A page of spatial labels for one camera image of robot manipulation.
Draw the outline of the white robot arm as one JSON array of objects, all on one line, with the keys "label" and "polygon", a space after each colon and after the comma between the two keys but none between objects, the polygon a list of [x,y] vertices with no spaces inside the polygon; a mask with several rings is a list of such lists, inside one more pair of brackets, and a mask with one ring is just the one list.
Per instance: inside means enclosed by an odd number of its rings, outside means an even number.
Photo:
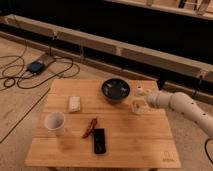
[{"label": "white robot arm", "polygon": [[183,92],[153,91],[146,95],[146,102],[152,108],[170,109],[182,114],[213,139],[213,116],[203,111],[189,95]]}]

